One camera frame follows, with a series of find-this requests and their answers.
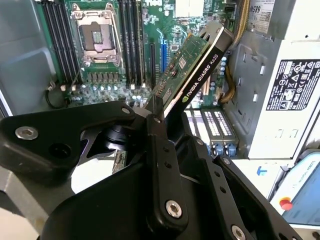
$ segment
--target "green circuit board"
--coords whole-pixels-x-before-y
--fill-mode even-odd
[[[194,66],[199,62],[209,45],[206,40],[190,33],[183,46],[172,57],[168,68],[152,91],[152,95],[155,94],[162,98],[164,108],[168,106],[182,84],[189,77]]]
[[[197,7],[181,11],[188,1]],[[65,96],[71,106],[121,100],[131,107],[142,107],[188,35],[196,36],[209,21],[222,22],[232,30],[235,7],[224,0],[64,0],[57,11],[64,11],[67,22],[57,20],[51,25],[57,33],[68,25],[71,39],[55,40],[46,27],[44,33],[56,76],[66,86]],[[51,6],[42,4],[37,8],[43,26],[49,25],[51,18],[46,17],[46,12],[53,14]],[[113,18],[103,18],[107,16],[104,11],[112,13]],[[65,80],[62,66],[71,63],[68,65],[66,60],[58,64],[59,50],[65,52],[67,48],[63,41],[74,46],[73,64],[78,65],[77,75],[73,71],[69,81]],[[223,84],[223,76],[219,71],[217,74]],[[79,80],[72,81],[72,76]],[[212,88],[204,102],[210,105],[210,96],[215,94]]]

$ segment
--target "bolt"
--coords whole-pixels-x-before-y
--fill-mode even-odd
[[[38,131],[31,126],[21,126],[15,130],[15,135],[19,139],[34,140],[38,137]]]
[[[168,212],[168,214],[174,217],[175,219],[180,218],[182,215],[182,209],[176,201],[173,201],[173,200],[167,201],[165,204],[165,209]]]
[[[199,139],[199,138],[196,140],[196,142],[197,142],[198,144],[200,144],[200,145],[203,145],[203,144],[204,144],[204,142],[203,142],[201,139]]]
[[[246,240],[246,235],[240,227],[233,225],[231,231],[237,240]]]
[[[125,107],[122,108],[122,112],[124,112],[125,114],[129,114],[130,111],[128,109],[126,109]]]
[[[228,158],[223,157],[222,160],[224,161],[225,164],[230,165],[230,161]]]
[[[155,120],[158,124],[161,123],[161,121],[156,117],[154,117],[153,120]]]

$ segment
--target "sticker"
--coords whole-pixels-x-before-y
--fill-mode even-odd
[[[276,0],[251,0],[248,28],[267,34]]]
[[[187,64],[186,60],[184,59],[184,57],[182,56],[180,58],[180,61],[179,61],[179,66],[181,69],[183,69],[185,67],[185,65]]]
[[[319,77],[319,60],[282,60],[266,110],[300,111],[305,109]]]
[[[171,94],[172,94],[171,88],[168,88],[168,90],[166,91],[165,95],[162,98],[164,103],[168,100]]]

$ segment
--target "white label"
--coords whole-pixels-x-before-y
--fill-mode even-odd
[[[187,64],[186,60],[184,59],[184,57],[182,56],[180,58],[180,61],[179,61],[179,66],[181,69],[183,69],[185,67],[185,65]]]
[[[248,28],[267,34],[276,0],[251,0]]]

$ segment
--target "cable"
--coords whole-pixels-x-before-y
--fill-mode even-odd
[[[229,48],[230,50],[233,50],[238,46],[249,22],[250,0],[242,0],[238,5],[239,8],[236,16],[236,21],[238,24],[235,26],[233,31],[234,41]]]
[[[234,95],[236,94],[236,84],[231,76],[231,73],[230,73],[230,69],[229,69],[229,66],[227,65],[226,66],[226,82],[228,84],[228,91],[226,92],[225,95],[223,95],[220,99],[219,99],[219,102],[221,104],[225,104],[227,102],[229,102],[233,97]]]
[[[67,107],[65,104],[62,105],[62,106],[54,106],[54,105],[50,102],[49,92],[50,92],[49,89],[45,90],[45,100],[46,100],[46,103],[49,105],[50,108],[52,108],[52,109],[64,109],[64,108]]]

